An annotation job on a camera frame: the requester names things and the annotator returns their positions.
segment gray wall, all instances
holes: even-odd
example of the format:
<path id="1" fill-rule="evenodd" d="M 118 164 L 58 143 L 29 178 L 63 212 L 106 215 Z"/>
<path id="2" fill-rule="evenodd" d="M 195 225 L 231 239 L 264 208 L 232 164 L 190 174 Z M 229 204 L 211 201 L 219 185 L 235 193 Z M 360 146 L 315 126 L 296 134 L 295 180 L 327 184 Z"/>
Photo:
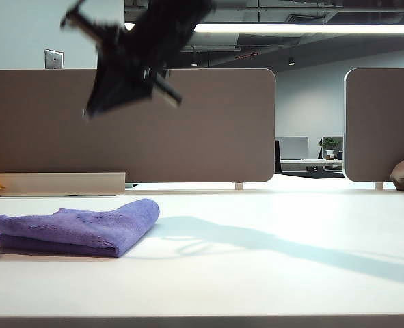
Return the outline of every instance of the gray wall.
<path id="1" fill-rule="evenodd" d="M 93 42 L 78 29 L 61 31 L 75 0 L 0 0 L 0 69 L 44 68 L 44 49 L 65 52 L 65 68 L 95 68 Z M 124 23 L 124 0 L 88 0 L 82 12 L 98 21 Z"/>
<path id="2" fill-rule="evenodd" d="M 359 67 L 404 67 L 404 51 L 355 58 L 276 74 L 275 131 L 308 136 L 309 157 L 325 135 L 344 133 L 344 77 Z"/>

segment desk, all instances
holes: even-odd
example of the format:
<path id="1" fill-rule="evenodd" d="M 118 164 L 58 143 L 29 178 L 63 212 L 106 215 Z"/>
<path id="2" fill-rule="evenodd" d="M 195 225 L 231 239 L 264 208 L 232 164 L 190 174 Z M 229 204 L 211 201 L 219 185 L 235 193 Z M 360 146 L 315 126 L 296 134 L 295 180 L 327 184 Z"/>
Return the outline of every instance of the desk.
<path id="1" fill-rule="evenodd" d="M 308 167 L 339 167 L 342 169 L 342 159 L 281 159 L 282 171 L 307 171 Z"/>
<path id="2" fill-rule="evenodd" d="M 0 253 L 0 327 L 404 327 L 404 193 L 279 175 L 244 187 L 0 197 L 6 215 L 161 208 L 119 259 Z"/>

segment folded towel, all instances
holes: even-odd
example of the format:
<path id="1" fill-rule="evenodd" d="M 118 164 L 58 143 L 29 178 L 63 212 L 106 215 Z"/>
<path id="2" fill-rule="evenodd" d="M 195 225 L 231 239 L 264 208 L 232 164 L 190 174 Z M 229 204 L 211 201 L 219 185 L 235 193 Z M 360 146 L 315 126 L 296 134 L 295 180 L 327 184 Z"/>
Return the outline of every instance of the folded towel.
<path id="1" fill-rule="evenodd" d="M 0 215 L 0 247 L 119 258 L 158 216 L 158 205 L 149 199 L 109 212 L 61 208 L 52 215 Z"/>

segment ceiling light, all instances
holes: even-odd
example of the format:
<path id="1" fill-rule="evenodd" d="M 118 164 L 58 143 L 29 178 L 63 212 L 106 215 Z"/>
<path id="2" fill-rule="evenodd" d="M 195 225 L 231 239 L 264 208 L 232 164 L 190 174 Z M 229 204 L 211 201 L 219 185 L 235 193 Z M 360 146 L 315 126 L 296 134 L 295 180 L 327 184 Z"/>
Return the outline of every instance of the ceiling light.
<path id="1" fill-rule="evenodd" d="M 373 33 L 404 34 L 404 25 L 341 25 L 341 24 L 198 24 L 200 33 Z"/>

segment cubicle divider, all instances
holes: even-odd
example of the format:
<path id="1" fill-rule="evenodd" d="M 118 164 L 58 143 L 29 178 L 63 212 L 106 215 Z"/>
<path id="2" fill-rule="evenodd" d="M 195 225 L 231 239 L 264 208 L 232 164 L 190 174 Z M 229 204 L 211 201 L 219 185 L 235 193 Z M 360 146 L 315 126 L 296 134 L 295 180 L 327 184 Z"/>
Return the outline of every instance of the cubicle divider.
<path id="1" fill-rule="evenodd" d="M 260 182 L 274 173 L 275 77 L 171 70 L 161 97 L 87 122 L 95 70 L 0 70 L 0 173 L 126 172 L 127 182 Z"/>
<path id="2" fill-rule="evenodd" d="M 388 182 L 404 160 L 404 68 L 358 68 L 345 78 L 345 174 Z"/>

